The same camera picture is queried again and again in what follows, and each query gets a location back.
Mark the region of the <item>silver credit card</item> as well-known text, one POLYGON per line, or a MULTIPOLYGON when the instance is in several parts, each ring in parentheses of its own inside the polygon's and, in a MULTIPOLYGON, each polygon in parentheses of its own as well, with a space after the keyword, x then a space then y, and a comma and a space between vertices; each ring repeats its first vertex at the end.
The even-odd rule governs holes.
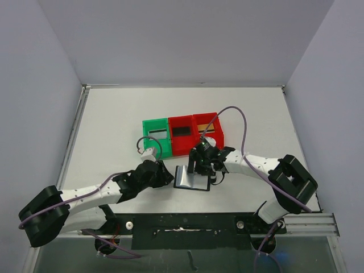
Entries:
POLYGON ((167 139, 167 129, 156 129, 156 130, 150 130, 148 132, 148 136, 153 137, 155 139, 167 139))

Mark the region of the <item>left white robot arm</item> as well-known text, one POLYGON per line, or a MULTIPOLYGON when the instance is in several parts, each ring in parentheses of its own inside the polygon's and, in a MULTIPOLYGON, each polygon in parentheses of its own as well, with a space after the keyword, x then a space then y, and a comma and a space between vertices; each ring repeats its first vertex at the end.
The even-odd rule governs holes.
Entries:
POLYGON ((145 160, 135 170, 113 173, 101 184, 71 190, 47 186, 19 212, 18 228, 26 232, 32 247, 44 246, 69 231, 98 230, 111 219, 111 204, 172 180, 163 161, 145 160))

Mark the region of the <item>black credit card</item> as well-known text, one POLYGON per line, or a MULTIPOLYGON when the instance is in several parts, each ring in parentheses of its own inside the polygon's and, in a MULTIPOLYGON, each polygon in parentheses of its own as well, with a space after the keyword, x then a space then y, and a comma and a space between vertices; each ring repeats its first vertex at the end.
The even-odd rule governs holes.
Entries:
POLYGON ((189 126, 173 127, 172 135, 173 135, 173 137, 189 136, 189 135, 191 135, 191 128, 189 126))

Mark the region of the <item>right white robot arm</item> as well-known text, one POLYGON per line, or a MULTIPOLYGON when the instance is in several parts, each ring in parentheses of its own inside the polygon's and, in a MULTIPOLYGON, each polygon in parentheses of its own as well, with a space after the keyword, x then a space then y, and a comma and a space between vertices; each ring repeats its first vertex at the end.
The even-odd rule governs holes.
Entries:
POLYGON ((258 209, 258 216, 267 224, 287 214, 311 213, 307 203, 318 188, 316 180, 293 155, 264 158, 232 147, 219 149, 206 138, 190 150, 187 172, 203 176, 238 173, 264 180, 275 195, 258 209))

